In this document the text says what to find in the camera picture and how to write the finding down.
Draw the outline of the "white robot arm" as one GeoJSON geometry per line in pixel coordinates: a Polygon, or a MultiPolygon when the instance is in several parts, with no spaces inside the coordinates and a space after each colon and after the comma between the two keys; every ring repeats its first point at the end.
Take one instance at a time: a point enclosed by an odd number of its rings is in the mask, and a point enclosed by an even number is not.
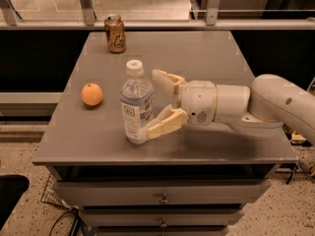
{"type": "Polygon", "coordinates": [[[146,141],[185,124],[223,123],[237,133],[256,137],[270,137],[287,125],[315,145],[315,96],[282,77],[261,75],[246,87],[187,82],[162,70],[152,71],[152,76],[177,106],[167,105],[138,131],[146,141]]]}

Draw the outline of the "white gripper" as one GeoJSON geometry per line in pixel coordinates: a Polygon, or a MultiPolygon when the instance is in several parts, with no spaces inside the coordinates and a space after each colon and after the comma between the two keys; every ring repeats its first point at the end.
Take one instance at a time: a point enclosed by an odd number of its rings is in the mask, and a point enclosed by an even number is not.
{"type": "Polygon", "coordinates": [[[181,96],[181,108],[171,104],[139,130],[144,141],[179,130],[187,122],[191,125],[209,125],[215,116],[216,85],[210,81],[191,81],[163,70],[152,70],[154,81],[175,100],[181,96]]]}

